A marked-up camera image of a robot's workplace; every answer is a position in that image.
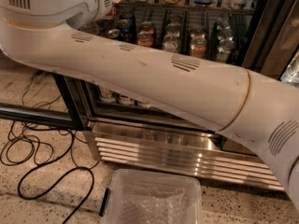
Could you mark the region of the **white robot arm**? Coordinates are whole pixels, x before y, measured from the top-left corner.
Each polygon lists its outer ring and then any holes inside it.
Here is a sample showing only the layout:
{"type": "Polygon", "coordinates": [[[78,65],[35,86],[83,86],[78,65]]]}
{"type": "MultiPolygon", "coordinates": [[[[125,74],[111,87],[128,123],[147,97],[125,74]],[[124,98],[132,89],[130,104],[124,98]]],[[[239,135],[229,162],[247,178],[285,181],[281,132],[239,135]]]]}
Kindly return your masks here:
{"type": "Polygon", "coordinates": [[[8,58],[149,103],[247,147],[299,208],[299,90],[243,67],[81,32],[113,0],[0,0],[8,58]]]}

